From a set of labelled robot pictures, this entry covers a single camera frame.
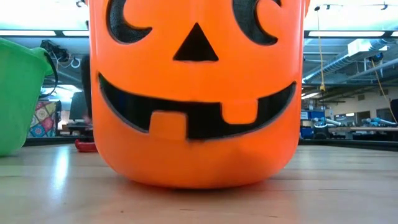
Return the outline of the red KitKat candy wrapper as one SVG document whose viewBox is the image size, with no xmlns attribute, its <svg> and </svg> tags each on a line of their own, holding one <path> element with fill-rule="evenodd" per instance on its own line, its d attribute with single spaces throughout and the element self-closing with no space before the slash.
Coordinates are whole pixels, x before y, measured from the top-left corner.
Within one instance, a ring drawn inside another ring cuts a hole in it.
<svg viewBox="0 0 398 224">
<path fill-rule="evenodd" d="M 91 153 L 91 152 L 98 152 L 95 143 L 92 142 L 84 142 L 79 139 L 75 141 L 75 147 L 77 148 L 78 152 L 82 153 Z"/>
</svg>

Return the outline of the green halloween bucket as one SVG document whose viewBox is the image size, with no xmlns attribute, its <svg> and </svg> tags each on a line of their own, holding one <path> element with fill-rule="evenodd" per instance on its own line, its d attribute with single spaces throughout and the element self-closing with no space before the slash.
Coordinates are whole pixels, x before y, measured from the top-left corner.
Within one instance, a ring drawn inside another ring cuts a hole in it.
<svg viewBox="0 0 398 224">
<path fill-rule="evenodd" d="M 41 47 L 24 47 L 0 38 L 0 157 L 19 150 L 30 129 L 45 77 L 57 69 Z"/>
</svg>

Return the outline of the orange pumpkin bucket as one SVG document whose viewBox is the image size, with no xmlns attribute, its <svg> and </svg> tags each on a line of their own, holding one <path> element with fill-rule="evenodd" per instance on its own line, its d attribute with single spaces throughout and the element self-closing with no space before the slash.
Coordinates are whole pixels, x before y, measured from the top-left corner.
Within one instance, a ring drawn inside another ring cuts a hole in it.
<svg viewBox="0 0 398 224">
<path fill-rule="evenodd" d="M 216 189 L 299 141 L 311 0 L 88 0 L 94 139 L 139 183 Z"/>
</svg>

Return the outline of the blue storage cabinet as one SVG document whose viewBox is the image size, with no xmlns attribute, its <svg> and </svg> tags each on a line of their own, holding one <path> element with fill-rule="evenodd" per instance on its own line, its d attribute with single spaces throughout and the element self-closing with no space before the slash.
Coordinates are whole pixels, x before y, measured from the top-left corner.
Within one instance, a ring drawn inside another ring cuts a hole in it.
<svg viewBox="0 0 398 224">
<path fill-rule="evenodd" d="M 313 139 L 314 119 L 324 118 L 322 110 L 301 110 L 300 112 L 300 137 L 302 139 Z"/>
</svg>

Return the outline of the black round bin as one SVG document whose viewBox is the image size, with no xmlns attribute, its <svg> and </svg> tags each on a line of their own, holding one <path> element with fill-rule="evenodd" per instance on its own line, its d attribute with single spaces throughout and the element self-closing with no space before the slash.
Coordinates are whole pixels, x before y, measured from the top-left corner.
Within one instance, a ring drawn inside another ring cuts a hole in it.
<svg viewBox="0 0 398 224">
<path fill-rule="evenodd" d="M 329 126 L 324 121 L 314 123 L 313 138 L 314 139 L 328 139 L 330 137 Z"/>
</svg>

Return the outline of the long ceiling light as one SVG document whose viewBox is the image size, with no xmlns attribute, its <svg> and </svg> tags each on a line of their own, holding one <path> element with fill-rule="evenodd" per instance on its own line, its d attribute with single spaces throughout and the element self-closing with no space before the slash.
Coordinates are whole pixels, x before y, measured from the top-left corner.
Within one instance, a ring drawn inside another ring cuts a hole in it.
<svg viewBox="0 0 398 224">
<path fill-rule="evenodd" d="M 90 34 L 88 30 L 65 30 L 62 33 L 69 37 L 88 37 Z"/>
<path fill-rule="evenodd" d="M 384 31 L 309 31 L 309 37 L 380 37 Z"/>
<path fill-rule="evenodd" d="M 52 30 L 0 30 L 0 36 L 56 36 Z"/>
</svg>

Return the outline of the colourful patchwork quilt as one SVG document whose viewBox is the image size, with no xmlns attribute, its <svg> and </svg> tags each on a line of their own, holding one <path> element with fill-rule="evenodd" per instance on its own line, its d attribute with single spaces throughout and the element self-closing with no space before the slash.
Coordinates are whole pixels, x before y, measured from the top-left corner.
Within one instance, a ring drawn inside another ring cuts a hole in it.
<svg viewBox="0 0 398 224">
<path fill-rule="evenodd" d="M 61 101 L 38 101 L 27 138 L 55 137 L 61 109 Z"/>
</svg>

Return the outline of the silver ceiling duct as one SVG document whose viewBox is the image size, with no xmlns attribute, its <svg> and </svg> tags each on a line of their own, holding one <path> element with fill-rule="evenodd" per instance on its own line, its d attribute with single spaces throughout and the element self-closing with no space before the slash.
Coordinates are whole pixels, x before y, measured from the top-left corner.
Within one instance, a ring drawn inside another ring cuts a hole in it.
<svg viewBox="0 0 398 224">
<path fill-rule="evenodd" d="M 302 81 L 304 83 L 314 82 L 326 77 L 327 73 L 336 72 L 357 60 L 374 56 L 379 52 L 386 50 L 385 46 L 395 44 L 395 39 L 356 39 L 348 44 L 347 49 L 338 54 L 333 59 L 323 62 L 318 68 L 304 73 Z"/>
</svg>

